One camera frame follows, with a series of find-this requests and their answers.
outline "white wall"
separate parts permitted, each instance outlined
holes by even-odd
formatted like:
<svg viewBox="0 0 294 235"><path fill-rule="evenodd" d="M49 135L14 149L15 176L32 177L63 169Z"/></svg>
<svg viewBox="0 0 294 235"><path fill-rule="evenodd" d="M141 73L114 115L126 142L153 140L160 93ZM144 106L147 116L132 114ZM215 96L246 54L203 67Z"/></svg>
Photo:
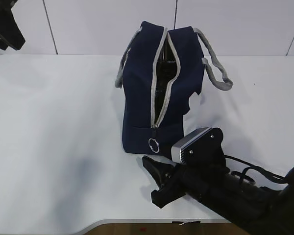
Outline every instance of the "white wall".
<svg viewBox="0 0 294 235"><path fill-rule="evenodd" d="M175 0L45 0L59 54L120 55L141 21L173 28Z"/></svg>
<svg viewBox="0 0 294 235"><path fill-rule="evenodd" d="M286 55L294 0L178 0L177 27L201 29L218 55Z"/></svg>
<svg viewBox="0 0 294 235"><path fill-rule="evenodd" d="M59 54L122 54L141 21L173 28L175 0L45 0ZM55 54L43 0L18 0L26 43L0 54ZM294 0L178 0L176 27L201 29L218 55L286 55ZM289 50L294 55L294 41Z"/></svg>

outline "zipper pull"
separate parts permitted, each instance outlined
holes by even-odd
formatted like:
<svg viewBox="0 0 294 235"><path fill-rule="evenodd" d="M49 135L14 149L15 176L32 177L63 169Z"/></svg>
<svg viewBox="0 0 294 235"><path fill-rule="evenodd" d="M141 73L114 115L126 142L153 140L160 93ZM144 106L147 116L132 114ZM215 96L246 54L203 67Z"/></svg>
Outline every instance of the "zipper pull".
<svg viewBox="0 0 294 235"><path fill-rule="evenodd" d="M157 125L153 125L151 138L148 140L148 145L154 153L159 153L159 143L157 141Z"/></svg>

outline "navy blue bag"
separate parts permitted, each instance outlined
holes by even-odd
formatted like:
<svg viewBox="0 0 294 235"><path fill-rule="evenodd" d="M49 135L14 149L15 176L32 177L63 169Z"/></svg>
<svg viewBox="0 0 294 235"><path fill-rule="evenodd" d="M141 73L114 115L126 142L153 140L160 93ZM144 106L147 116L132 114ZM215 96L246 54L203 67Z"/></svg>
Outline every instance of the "navy blue bag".
<svg viewBox="0 0 294 235"><path fill-rule="evenodd" d="M215 79L198 36L224 82ZM184 137L183 116L190 110L190 96L201 93L205 68L214 86L231 89L232 81L200 30L168 31L142 22L121 59L115 83L124 87L122 142L127 153L160 155L162 146Z"/></svg>

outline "bag opening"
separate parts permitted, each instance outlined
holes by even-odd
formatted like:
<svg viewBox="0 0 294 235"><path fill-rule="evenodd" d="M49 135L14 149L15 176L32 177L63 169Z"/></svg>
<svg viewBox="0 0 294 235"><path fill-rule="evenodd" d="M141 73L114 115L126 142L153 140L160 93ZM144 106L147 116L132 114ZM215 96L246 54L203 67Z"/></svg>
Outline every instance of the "bag opening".
<svg viewBox="0 0 294 235"><path fill-rule="evenodd" d="M166 96L168 82L174 79L177 74L177 63L173 51L166 37L164 45L158 58L157 67L157 85L155 93L155 120L158 119L163 102Z"/></svg>

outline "gray trim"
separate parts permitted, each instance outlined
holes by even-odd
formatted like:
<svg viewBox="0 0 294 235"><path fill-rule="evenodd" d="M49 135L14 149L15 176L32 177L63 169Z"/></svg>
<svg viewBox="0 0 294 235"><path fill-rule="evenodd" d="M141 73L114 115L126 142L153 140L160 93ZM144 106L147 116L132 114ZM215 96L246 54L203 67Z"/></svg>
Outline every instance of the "gray trim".
<svg viewBox="0 0 294 235"><path fill-rule="evenodd" d="M131 41L129 42L123 56L122 56L122 59L121 59L121 62L120 62L120 66L119 66L119 70L118 70L118 74L117 74L117 78L116 78L116 81L114 83L114 86L116 88L122 88L122 84L123 84L123 70L124 70L124 66L126 64L126 61L127 61L127 58L128 58L128 53L129 51L131 50L131 45L132 45L132 42L134 41L134 39L136 38L136 36L139 34L139 32L142 31L142 27L140 27L136 32L135 34L133 35Z"/></svg>
<svg viewBox="0 0 294 235"><path fill-rule="evenodd" d="M191 133L189 133L188 135L186 135L184 138L180 139L177 143L175 143L171 148L172 161L174 161L175 163L184 164L184 161L183 161L184 158L182 156L182 152L184 151L184 149L187 148L194 141L202 137L211 129L212 129L211 127L196 129L192 131Z"/></svg>
<svg viewBox="0 0 294 235"><path fill-rule="evenodd" d="M233 82L228 78L227 76L227 72L225 70L225 68L223 67L223 65L220 63L220 61L218 60L214 50L212 49L208 39L205 37L205 35L203 34L203 32L201 32L198 28L194 28L194 32L199 36L199 38L202 40L202 42L204 43L204 45L206 46L206 48L208 49L208 52L211 56L211 61L212 64L217 67L220 72L222 72L222 79L224 82L219 82L216 80L214 73L208 63L208 60L205 58L202 58L202 62L203 64L206 66L206 71L207 74L209 76L210 81L212 82L212 84L222 90L222 91L228 91L232 88L233 86Z"/></svg>
<svg viewBox="0 0 294 235"><path fill-rule="evenodd" d="M166 35L167 35L167 28L163 29L162 37L158 46L158 49L155 54L155 58L152 64L152 83L151 83L151 91L150 91L150 126L155 127L155 94L156 94L156 87L157 87L157 62L159 59L159 55L163 44L165 43Z"/></svg>
<svg viewBox="0 0 294 235"><path fill-rule="evenodd" d="M176 49L174 47L174 44L173 44L173 42L171 40L169 32L167 32L167 37L168 37L169 46L170 46L170 48L171 48L171 50L173 52L173 55L174 55L174 58L175 58L175 61L176 61L177 72L176 72L175 77L172 80L170 80L168 82L168 84L167 84L165 98L164 98L164 101L163 101L163 105L162 105L162 108L161 108L161 111L160 111L156 126L159 126L161 124L161 122L162 122L162 120L163 120L163 118L164 118L164 116L165 116L165 114L167 112L168 105L169 105L169 102L170 102L170 97L171 97L172 85L176 81L176 79L178 78L178 76L180 75L180 72L181 72L180 59L178 58L177 51L176 51Z"/></svg>

